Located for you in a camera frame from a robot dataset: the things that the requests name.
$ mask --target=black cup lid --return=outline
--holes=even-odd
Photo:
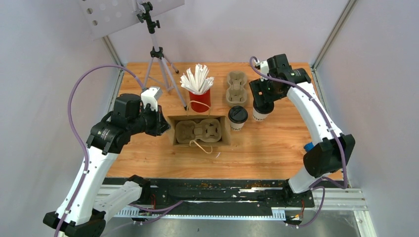
[[[236,105],[228,112],[228,118],[233,123],[244,123],[248,120],[248,112],[242,106]]]
[[[274,102],[266,103],[263,106],[256,106],[256,102],[253,100],[253,108],[260,114],[267,115],[274,111]]]

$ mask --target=tripod stand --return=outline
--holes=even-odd
[[[177,87],[176,82],[173,79],[173,76],[170,72],[170,69],[169,69],[167,63],[170,63],[171,67],[174,69],[174,71],[177,74],[179,73],[179,70],[163,54],[163,48],[159,47],[159,45],[157,43],[156,35],[154,34],[156,32],[156,30],[154,28],[156,28],[156,27],[160,28],[160,22],[158,20],[155,21],[155,22],[151,20],[150,11],[153,10],[153,6],[151,5],[150,2],[145,2],[145,3],[142,3],[141,5],[139,5],[139,7],[140,7],[140,13],[137,14],[137,17],[138,17],[138,19],[140,20],[141,23],[143,23],[144,20],[146,21],[148,32],[150,33],[151,40],[153,42],[153,49],[150,52],[151,60],[148,64],[147,73],[145,75],[144,86],[146,85],[146,83],[148,81],[148,78],[150,78],[150,79],[158,82],[159,84],[164,85],[164,87],[166,88],[167,91],[170,91],[174,88],[177,92],[177,95],[180,98],[180,101],[182,102],[183,107],[186,110],[187,108],[186,108],[185,100],[183,99],[182,95],[180,94],[179,88]],[[159,62],[160,70],[162,71],[162,76],[163,76],[163,79],[164,79],[164,83],[150,77],[150,70],[151,70],[151,66],[153,65],[154,58],[156,58],[157,61]],[[170,78],[170,81],[171,81],[171,84],[172,84],[171,86],[169,85],[168,79],[166,77],[166,72],[169,75],[169,78]]]

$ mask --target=wooden table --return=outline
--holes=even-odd
[[[186,69],[194,71],[196,63],[176,63],[180,74],[173,74],[186,102],[187,90],[180,87],[180,76]],[[225,101],[226,77],[230,71],[244,71],[250,80],[258,76],[248,63],[203,63],[209,68],[209,77],[215,77],[211,88],[212,115],[227,115],[230,107]],[[307,63],[292,63],[293,68],[304,68],[311,76]],[[129,63],[127,66],[144,80],[147,63]],[[163,81],[159,65],[153,64],[150,76]],[[159,86],[149,80],[147,86]],[[303,166],[303,146],[311,141],[308,130],[295,106],[288,98],[275,102],[275,110],[263,122],[251,117],[253,97],[249,85],[246,109],[249,119],[241,131],[231,131],[231,146],[214,148],[205,154],[197,147],[174,147],[167,134],[151,137],[146,134],[132,136],[112,165],[108,177],[128,177],[137,174],[150,178],[222,178],[222,179],[288,179]],[[125,73],[120,94],[140,93],[140,87],[130,74]],[[159,99],[163,114],[185,115],[176,91],[164,90]],[[342,179],[336,172],[332,178]]]

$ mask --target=paper cup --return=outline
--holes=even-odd
[[[248,112],[242,106],[234,106],[228,112],[228,119],[230,120],[230,127],[233,131],[240,131],[246,120],[248,120]]]
[[[274,110],[274,103],[268,103],[264,106],[257,107],[256,103],[253,101],[253,119],[261,122],[264,121],[266,117]]]
[[[240,131],[240,129],[242,129],[243,125],[245,125],[245,123],[234,123],[232,121],[230,121],[230,127],[232,130],[234,131]]]
[[[268,115],[269,114],[261,114],[253,108],[253,119],[258,122],[264,121],[265,118],[268,117]]]

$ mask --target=tripod clamp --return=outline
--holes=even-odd
[[[151,5],[151,2],[145,2],[142,4],[139,4],[138,6],[140,8],[140,12],[137,14],[138,20],[141,23],[144,23],[144,20],[147,23],[148,32],[150,34],[154,34],[156,30],[154,28],[160,28],[160,22],[152,21],[150,16],[150,11],[153,10],[153,5]]]
[[[160,59],[161,58],[164,58],[165,56],[163,55],[163,48],[162,47],[159,47],[159,51],[156,52],[155,49],[154,49],[154,47],[153,47],[153,50],[150,51],[150,56],[152,58],[160,58]]]

